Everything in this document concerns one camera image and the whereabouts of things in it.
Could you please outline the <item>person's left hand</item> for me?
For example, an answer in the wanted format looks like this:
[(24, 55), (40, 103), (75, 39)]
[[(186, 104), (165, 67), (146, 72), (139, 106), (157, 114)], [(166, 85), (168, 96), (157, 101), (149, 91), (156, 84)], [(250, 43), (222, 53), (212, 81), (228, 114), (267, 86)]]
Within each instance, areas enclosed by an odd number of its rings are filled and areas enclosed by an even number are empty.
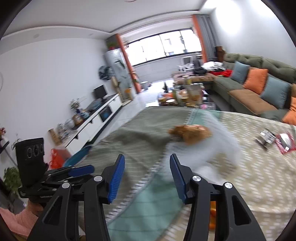
[(31, 213), (33, 213), (35, 216), (40, 216), (44, 210), (43, 206), (41, 206), (41, 204), (39, 203), (34, 203), (30, 200), (28, 200), (27, 202), (27, 207), (26, 209), (28, 209)]

